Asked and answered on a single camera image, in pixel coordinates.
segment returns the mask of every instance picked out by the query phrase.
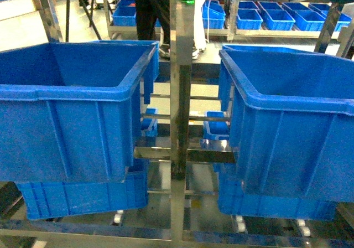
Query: metal frame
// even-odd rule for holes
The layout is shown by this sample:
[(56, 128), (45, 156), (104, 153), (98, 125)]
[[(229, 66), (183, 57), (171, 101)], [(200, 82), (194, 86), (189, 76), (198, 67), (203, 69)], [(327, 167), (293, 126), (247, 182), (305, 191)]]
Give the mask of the metal frame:
[[(319, 35), (320, 39), (317, 43), (316, 51), (325, 51), (333, 35), (334, 26), (338, 20), (343, 3), (348, 0), (331, 1), (334, 4), (329, 11), (324, 29)], [(189, 100), (201, 99), (190, 96), (190, 84), (195, 65), (191, 61), (193, 31), (189, 26), (193, 22), (194, 6), (181, 0), (170, 0), (170, 5), (171, 115), (168, 116), (171, 121), (170, 138), (141, 138), (134, 151), (135, 157), (151, 158), (161, 164), (170, 163), (170, 190), (150, 189), (149, 191), (151, 194), (170, 194), (170, 229), (132, 228), (124, 225), (70, 224), (61, 223), (60, 219), (32, 222), (12, 220), (9, 218), (23, 203), (21, 198), (18, 197), (18, 193), (16, 194), (16, 189), (13, 188), (11, 190), (11, 192), (15, 192), (13, 198), (8, 198), (5, 191), (0, 190), (0, 196), (11, 200), (11, 204), (5, 203), (3, 206), (0, 205), (0, 212), (2, 214), (0, 220), (0, 239), (2, 245), (16, 247), (19, 244), (18, 237), (22, 236), (30, 238), (25, 238), (27, 244), (31, 244), (31, 241), (33, 241), (32, 238), (35, 237), (42, 241), (54, 239), (95, 241), (100, 242), (100, 246), (104, 246), (107, 242), (114, 242), (130, 247), (234, 247), (235, 245), (244, 247), (354, 247), (354, 242), (352, 241), (352, 237), (354, 236), (353, 230), (348, 226), (352, 225), (354, 216), (342, 204), (339, 206), (342, 216), (338, 215), (339, 217), (336, 219), (337, 224), (335, 225), (341, 227), (349, 241), (333, 240), (330, 239), (330, 236), (321, 234), (319, 234), (319, 237), (306, 238), (294, 234), (272, 236), (266, 234), (219, 233), (184, 229), (185, 218), (188, 216), (188, 208), (185, 208), (185, 199), (191, 200), (193, 197), (215, 196), (217, 194), (216, 192), (195, 192), (189, 189), (188, 179), (186, 178), (188, 174), (186, 171), (188, 162), (193, 164), (233, 162), (235, 160), (234, 154), (237, 154), (237, 149), (232, 150), (225, 141), (190, 139), (191, 133), (200, 133), (200, 128), (196, 131), (198, 127), (189, 127), (190, 119), (198, 120), (198, 118), (189, 115)], [(232, 2), (232, 6), (232, 13), (235, 14), (235, 11), (237, 12), (237, 1)], [(60, 29), (57, 27), (58, 21), (55, 15), (53, 0), (37, 0), (37, 9), (39, 9), (41, 14), (49, 41), (61, 41), (62, 37)], [(108, 8), (106, 10), (107, 14), (107, 26), (110, 26)], [(354, 29), (353, 22), (349, 29)], [(352, 41), (352, 36), (353, 31), (347, 34), (343, 40)], [(230, 219), (235, 222), (236, 218), (231, 217)], [(285, 229), (289, 227), (289, 224), (283, 220), (279, 220), (279, 223), (280, 225), (286, 225), (283, 226)]]

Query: vertical metal pole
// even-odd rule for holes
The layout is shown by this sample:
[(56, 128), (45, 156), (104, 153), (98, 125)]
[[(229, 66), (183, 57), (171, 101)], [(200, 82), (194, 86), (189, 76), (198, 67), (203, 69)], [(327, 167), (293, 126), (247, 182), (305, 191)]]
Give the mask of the vertical metal pole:
[(331, 42), (333, 32), (336, 28), (339, 16), (341, 15), (343, 4), (332, 3), (330, 10), (325, 21), (325, 24), (321, 30), (321, 34), (316, 43), (315, 52), (325, 53), (328, 45)]
[(348, 53), (350, 51), (352, 51), (352, 47), (353, 47), (353, 42), (354, 42), (354, 19), (352, 19), (352, 21), (350, 22), (350, 25), (348, 26), (347, 29), (343, 29), (341, 31), (344, 31), (344, 37), (341, 40), (341, 45), (339, 46), (337, 55), (338, 57), (343, 57), (346, 58), (348, 56)]
[(36, 10), (43, 22), (45, 34), (49, 42), (62, 42), (58, 18), (55, 12), (54, 0), (33, 0)]
[(69, 42), (70, 0), (66, 0), (65, 42)]
[(233, 38), (235, 36), (235, 31), (236, 31), (236, 16), (237, 16), (237, 11), (238, 11), (238, 4), (239, 1), (232, 0), (231, 1), (231, 10), (230, 10), (230, 17), (228, 20), (229, 28), (228, 28), (228, 33), (227, 33), (227, 41), (231, 42), (233, 41)]
[(170, 0), (171, 29), (171, 238), (183, 239), (194, 0)]

